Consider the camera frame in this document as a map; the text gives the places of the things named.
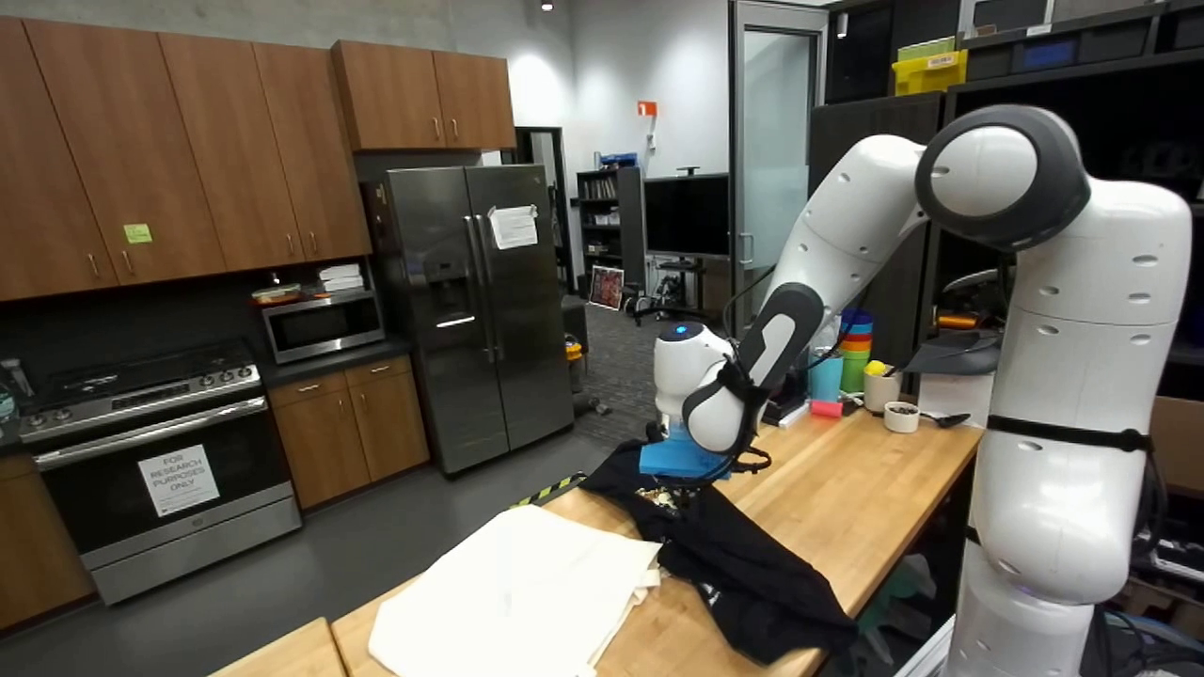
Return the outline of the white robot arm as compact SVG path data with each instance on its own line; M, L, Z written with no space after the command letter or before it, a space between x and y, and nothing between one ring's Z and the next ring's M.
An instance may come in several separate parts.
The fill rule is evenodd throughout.
M858 137L799 210L744 333L655 342L655 409L669 435L743 455L769 393L923 223L1015 258L946 677L1079 677L1094 604L1129 579L1194 210L1088 173L1059 111L985 105L925 144Z

